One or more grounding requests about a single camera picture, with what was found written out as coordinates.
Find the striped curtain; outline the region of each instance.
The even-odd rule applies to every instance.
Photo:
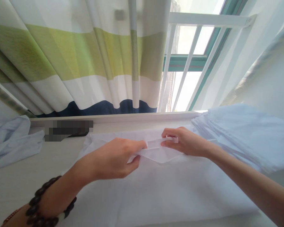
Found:
[[[37,117],[156,112],[170,1],[0,0],[0,84]]]

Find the person's left hand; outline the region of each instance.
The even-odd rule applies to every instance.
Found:
[[[97,150],[79,159],[74,167],[84,185],[99,179],[124,178],[139,167],[140,156],[129,158],[147,148],[145,141],[115,138]]]

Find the light blue cloth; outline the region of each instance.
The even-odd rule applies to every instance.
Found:
[[[30,125],[27,116],[0,122],[0,168],[40,152],[44,131],[28,135]]]
[[[192,119],[195,133],[261,172],[284,169],[284,120],[245,104],[222,106]]]

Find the dark wooden bead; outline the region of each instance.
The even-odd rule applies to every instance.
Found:
[[[58,180],[58,178],[52,178],[50,179],[48,182],[50,182],[51,184],[55,183]]]
[[[75,198],[72,200],[71,204],[74,204],[76,201],[77,201],[77,197],[75,197]]]
[[[67,208],[66,208],[66,210],[68,211],[68,212],[71,212],[72,211],[72,209],[74,208],[74,204],[73,203],[71,203]]]
[[[45,188],[40,188],[36,191],[35,196],[37,195],[43,195],[45,193],[46,189]]]
[[[59,222],[59,218],[55,217],[51,221],[51,227],[55,227]]]
[[[52,226],[52,218],[48,218],[43,222],[42,227],[51,227]]]
[[[69,215],[69,211],[66,209],[66,210],[64,211],[64,214],[65,214],[65,217],[64,217],[64,219],[65,219],[65,218],[67,218],[67,216]]]
[[[51,186],[50,182],[46,182],[45,184],[42,185],[42,188],[48,189]]]
[[[43,223],[44,223],[44,218],[40,217],[34,222],[33,227],[41,227]]]
[[[30,200],[29,205],[30,205],[30,206],[33,206],[33,205],[39,203],[40,200],[41,200],[41,196],[39,196],[39,195],[38,195],[38,196],[35,196],[35,197],[33,197],[33,198]]]
[[[26,224],[28,224],[28,225],[33,224],[38,219],[38,217],[39,217],[38,213],[35,213],[34,215],[32,215],[28,218]]]
[[[28,208],[28,210],[26,211],[25,215],[26,216],[32,216],[33,214],[37,213],[38,209],[39,209],[39,205],[38,204],[33,205],[30,208]]]

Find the white bead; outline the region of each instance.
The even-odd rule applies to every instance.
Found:
[[[64,212],[62,212],[61,214],[58,215],[59,218],[59,222],[61,222],[64,218],[65,218],[65,214]]]

